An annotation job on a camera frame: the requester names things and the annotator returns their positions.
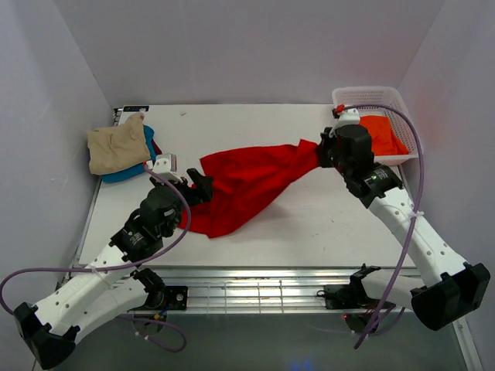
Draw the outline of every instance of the laundry basket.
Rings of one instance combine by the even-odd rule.
[[[332,92],[334,106],[344,104],[386,104],[402,112],[409,117],[408,109],[397,89],[393,87],[341,87]],[[393,112],[384,110],[379,107],[367,107],[358,109],[361,116],[370,114],[386,116],[390,119],[392,130],[397,138],[408,148],[409,155],[396,156],[375,156],[375,161],[383,165],[393,166],[400,165],[410,158],[418,157],[418,148],[415,138],[413,137],[409,126]]]

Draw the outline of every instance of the gray floor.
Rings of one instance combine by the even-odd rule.
[[[86,337],[56,370],[466,369],[452,326],[432,332],[413,314],[357,351],[356,336],[310,327],[346,331],[341,315],[170,315],[169,320],[188,334],[188,346],[179,354],[134,337],[132,323],[114,320]],[[169,330],[157,336],[178,345],[179,336]]]

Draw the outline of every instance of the folded cloth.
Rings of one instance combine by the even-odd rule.
[[[87,132],[91,174],[120,172],[150,158],[142,123],[144,118],[145,115],[139,112],[122,125]]]
[[[190,230],[210,238],[234,232],[292,182],[318,167],[316,143],[239,148],[201,158],[213,177],[213,199],[191,207]],[[187,214],[179,227],[184,228]]]
[[[385,116],[363,116],[359,122],[371,135],[375,156],[408,155],[408,148],[395,136],[390,120]]]
[[[158,145],[156,145],[155,141],[153,141],[153,136],[155,135],[155,131],[147,125],[145,125],[144,131],[145,131],[146,145],[148,146],[148,150],[150,154],[150,158],[147,158],[147,160],[151,159],[155,161],[156,156],[162,154],[162,150],[159,148]],[[142,163],[140,163],[131,166],[130,168],[127,168],[125,170],[121,170],[120,172],[114,172],[112,174],[102,175],[101,180],[105,183],[122,182],[123,180],[130,179],[133,176],[142,174],[143,172],[145,172],[145,166]]]

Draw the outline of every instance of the metal frame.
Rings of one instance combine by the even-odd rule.
[[[114,123],[120,119],[121,109],[115,110]],[[409,191],[404,170],[399,166],[405,188]],[[80,253],[84,245],[91,221],[94,205],[100,190],[101,180],[94,191],[90,210],[84,226],[73,267],[79,266]],[[302,313],[352,313],[361,310],[325,309],[322,298],[316,292],[326,284],[345,284],[359,267],[343,268],[190,268],[190,267],[154,267],[153,270],[167,285],[186,285],[189,287],[188,308],[177,311],[182,315],[236,315],[236,314],[302,314]],[[420,277],[415,268],[405,268],[401,275]],[[453,322],[459,346],[462,350],[468,370],[483,370],[480,358],[464,318]]]

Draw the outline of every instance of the black label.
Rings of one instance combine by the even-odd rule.
[[[148,112],[149,106],[125,106],[124,112]]]

